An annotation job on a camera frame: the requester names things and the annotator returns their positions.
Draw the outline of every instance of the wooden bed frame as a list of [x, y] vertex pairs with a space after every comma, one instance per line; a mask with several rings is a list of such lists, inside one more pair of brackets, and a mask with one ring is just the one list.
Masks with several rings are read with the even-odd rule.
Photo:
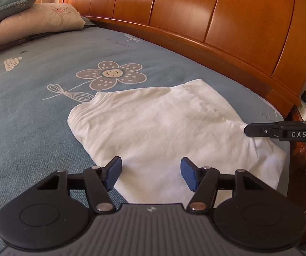
[[175, 51], [285, 117], [306, 81], [306, 0], [60, 0], [100, 27]]

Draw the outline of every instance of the flower petal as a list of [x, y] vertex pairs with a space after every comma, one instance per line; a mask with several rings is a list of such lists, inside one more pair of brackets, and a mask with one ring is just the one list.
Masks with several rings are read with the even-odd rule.
[[114, 61], [101, 61], [97, 66], [102, 70], [118, 68], [118, 64]]
[[93, 90], [106, 90], [115, 86], [116, 81], [117, 80], [115, 78], [99, 77], [93, 80], [89, 87]]
[[81, 79], [95, 79], [101, 76], [101, 70], [99, 69], [86, 69], [76, 73], [76, 77]]
[[139, 72], [129, 72], [126, 73], [125, 76], [118, 78], [121, 83], [143, 83], [147, 80], [145, 74]]
[[137, 63], [128, 63], [119, 66], [119, 69], [121, 69], [124, 73], [128, 73], [132, 71], [139, 71], [140, 69], [142, 69], [142, 65]]

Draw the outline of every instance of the metal pin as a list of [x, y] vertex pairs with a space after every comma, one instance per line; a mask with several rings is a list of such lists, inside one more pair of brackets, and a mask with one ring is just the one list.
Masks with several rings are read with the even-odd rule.
[[206, 204], [204, 202], [195, 201], [190, 204], [190, 208], [194, 211], [203, 211], [206, 209]]
[[103, 202], [96, 205], [96, 209], [100, 212], [109, 212], [114, 209], [114, 206], [110, 203]]

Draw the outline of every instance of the wooden nightstand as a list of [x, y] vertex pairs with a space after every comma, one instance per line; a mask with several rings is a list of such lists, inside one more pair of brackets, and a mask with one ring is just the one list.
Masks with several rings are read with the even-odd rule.
[[[294, 106], [286, 120], [302, 121], [301, 115]], [[302, 142], [290, 143], [290, 177], [287, 197], [295, 204], [306, 210], [306, 144]], [[301, 244], [306, 243], [306, 231]]]

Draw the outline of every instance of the floral pillow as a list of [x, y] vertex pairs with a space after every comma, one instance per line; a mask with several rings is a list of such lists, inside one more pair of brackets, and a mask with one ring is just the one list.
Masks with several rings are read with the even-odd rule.
[[70, 4], [34, 4], [0, 22], [0, 45], [40, 33], [82, 30], [84, 24]]

